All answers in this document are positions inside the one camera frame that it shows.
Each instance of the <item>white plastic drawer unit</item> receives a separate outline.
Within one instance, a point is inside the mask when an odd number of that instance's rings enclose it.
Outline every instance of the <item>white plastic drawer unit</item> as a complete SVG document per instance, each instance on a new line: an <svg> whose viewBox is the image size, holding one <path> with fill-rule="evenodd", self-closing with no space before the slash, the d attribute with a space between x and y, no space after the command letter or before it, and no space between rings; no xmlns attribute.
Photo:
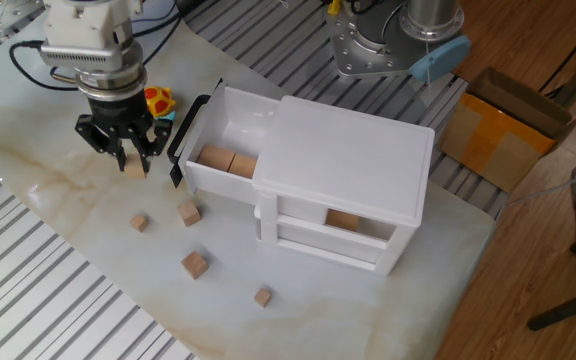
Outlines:
<svg viewBox="0 0 576 360"><path fill-rule="evenodd" d="M261 243L385 276L421 224L433 139L425 127L220 85L179 165L191 192L256 205ZM257 158L252 180L198 164L208 144Z"/></svg>

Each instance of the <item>wooden block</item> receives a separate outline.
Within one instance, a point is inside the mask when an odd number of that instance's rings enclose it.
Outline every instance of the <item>wooden block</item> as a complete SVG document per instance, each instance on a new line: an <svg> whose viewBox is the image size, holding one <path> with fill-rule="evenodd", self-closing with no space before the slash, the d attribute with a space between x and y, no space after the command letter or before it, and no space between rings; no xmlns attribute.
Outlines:
<svg viewBox="0 0 576 360"><path fill-rule="evenodd" d="M186 258L181 261L181 264L194 280L197 280L201 274L208 270L208 263L196 251L193 251L190 255L186 256Z"/></svg>
<svg viewBox="0 0 576 360"><path fill-rule="evenodd" d="M137 214L133 216L132 220L130 220L130 225L132 225L135 230L142 232L146 230L146 227L148 227L148 219Z"/></svg>
<svg viewBox="0 0 576 360"><path fill-rule="evenodd" d="M330 209L326 216L326 225L357 231L357 228L359 228L359 216Z"/></svg>
<svg viewBox="0 0 576 360"><path fill-rule="evenodd" d="M141 166L141 159L137 154L126 155L126 166L124 167L124 172L129 179L146 179L146 173L144 172L143 166Z"/></svg>
<svg viewBox="0 0 576 360"><path fill-rule="evenodd" d="M261 307L266 307L271 297L272 295L266 289L259 289L259 291L257 291L257 295L255 295L255 301Z"/></svg>
<svg viewBox="0 0 576 360"><path fill-rule="evenodd" d="M179 210L179 215L184 219L184 224L186 224L186 226L190 226L201 220L199 210L197 210L197 207L192 201L179 205L177 210Z"/></svg>
<svg viewBox="0 0 576 360"><path fill-rule="evenodd" d="M197 163L209 166L213 169L228 171L234 158L235 152L232 150L222 149L213 145L206 145L201 150Z"/></svg>
<svg viewBox="0 0 576 360"><path fill-rule="evenodd" d="M257 159L235 154L235 158L232 160L228 172L252 179L252 174L255 173L255 166L257 166Z"/></svg>

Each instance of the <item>drawer handle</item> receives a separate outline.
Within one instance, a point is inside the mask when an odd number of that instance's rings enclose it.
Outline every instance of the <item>drawer handle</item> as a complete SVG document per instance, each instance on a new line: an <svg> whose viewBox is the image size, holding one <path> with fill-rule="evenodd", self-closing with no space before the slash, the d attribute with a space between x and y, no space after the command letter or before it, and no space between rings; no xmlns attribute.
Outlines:
<svg viewBox="0 0 576 360"><path fill-rule="evenodd" d="M206 103L210 100L210 95L199 95L195 99L195 102L192 103L188 114L184 118L184 121L181 123L179 130L177 130L177 134L170 142L170 146L168 147L168 160L172 163L172 170L170 170L170 178L172 179L172 183L175 187L179 186L181 179L183 179L183 174L181 173L181 168L179 167L179 156L175 155L177 153L177 149L179 149L179 145L181 141L186 136L188 129L190 128L190 124L195 120L195 116L201 109L202 106L206 105Z"/></svg>

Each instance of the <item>open drawer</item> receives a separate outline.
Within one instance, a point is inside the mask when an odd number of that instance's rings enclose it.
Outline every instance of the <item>open drawer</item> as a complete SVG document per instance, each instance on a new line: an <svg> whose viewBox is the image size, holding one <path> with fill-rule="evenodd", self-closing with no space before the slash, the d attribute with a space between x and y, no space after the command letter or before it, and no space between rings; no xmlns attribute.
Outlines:
<svg viewBox="0 0 576 360"><path fill-rule="evenodd" d="M279 101L220 84L195 120L179 156L191 193L198 189L256 204L252 180L198 164L205 145L258 158Z"/></svg>

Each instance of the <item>wooden floor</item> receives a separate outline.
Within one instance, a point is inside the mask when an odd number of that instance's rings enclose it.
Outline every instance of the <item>wooden floor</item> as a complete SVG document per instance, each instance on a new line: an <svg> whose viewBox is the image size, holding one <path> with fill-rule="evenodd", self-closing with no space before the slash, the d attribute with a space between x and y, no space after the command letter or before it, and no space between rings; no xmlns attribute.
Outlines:
<svg viewBox="0 0 576 360"><path fill-rule="evenodd" d="M547 92L576 70L575 52L557 71L576 46L576 1L464 0L462 5L470 16L466 33L474 40L459 69L465 78L495 65ZM502 27L509 30L492 36ZM571 112L576 116L576 104ZM510 201L566 182L575 166L576 128L535 166ZM576 359L576 316L539 332L526 328L532 316L576 296L576 255L568 251L576 239L572 204L567 188L506 207L437 360Z"/></svg>

